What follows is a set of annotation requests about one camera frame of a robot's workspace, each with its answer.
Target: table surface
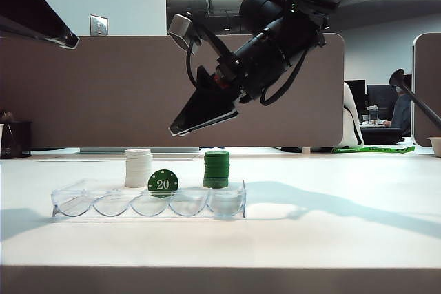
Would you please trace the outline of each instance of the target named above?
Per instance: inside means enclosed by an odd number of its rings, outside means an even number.
[[[52,222],[52,190],[123,178],[124,155],[62,150],[2,160],[2,269],[428,269],[441,278],[441,158],[431,149],[229,150],[230,176],[247,185],[245,220]],[[194,176],[203,155],[155,154],[153,166]]]

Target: stack of green poker chips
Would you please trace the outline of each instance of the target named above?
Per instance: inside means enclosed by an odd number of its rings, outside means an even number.
[[[208,151],[204,155],[204,187],[222,189],[228,186],[229,152]]]

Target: green tape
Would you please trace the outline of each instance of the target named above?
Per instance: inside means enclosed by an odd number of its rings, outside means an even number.
[[[415,151],[415,146],[405,147],[405,148],[390,148],[390,147],[360,147],[360,148],[333,148],[332,153],[409,153]]]

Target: desk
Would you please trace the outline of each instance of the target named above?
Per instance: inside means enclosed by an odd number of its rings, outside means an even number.
[[[200,154],[154,157],[181,176],[203,168]],[[245,220],[50,222],[53,189],[124,166],[123,154],[1,161],[2,293],[439,293],[432,154],[235,149]]]
[[[380,129],[384,129],[385,128],[385,126],[383,124],[379,124],[379,125],[361,124],[360,125],[360,128],[362,128],[362,129],[373,128],[373,127],[377,127],[377,128],[380,128]]]

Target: computer monitor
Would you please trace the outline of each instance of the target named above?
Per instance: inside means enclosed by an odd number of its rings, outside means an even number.
[[[392,85],[367,85],[368,103],[370,106],[378,106],[378,117],[382,120],[392,120],[397,99],[397,91]]]
[[[356,79],[351,81],[345,81],[351,89],[353,100],[356,103],[358,116],[367,114],[366,110],[366,81],[364,79]]]

